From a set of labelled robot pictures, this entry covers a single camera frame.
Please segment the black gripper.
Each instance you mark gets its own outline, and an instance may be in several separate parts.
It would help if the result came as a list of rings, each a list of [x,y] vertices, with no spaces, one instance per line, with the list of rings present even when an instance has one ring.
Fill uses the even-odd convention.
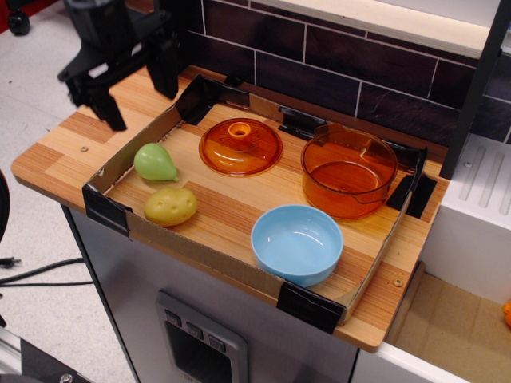
[[[156,91],[178,92],[173,12],[168,1],[139,15],[123,1],[65,1],[81,40],[77,56],[58,74],[76,106],[90,107],[116,132],[127,129],[110,87],[146,66]]]

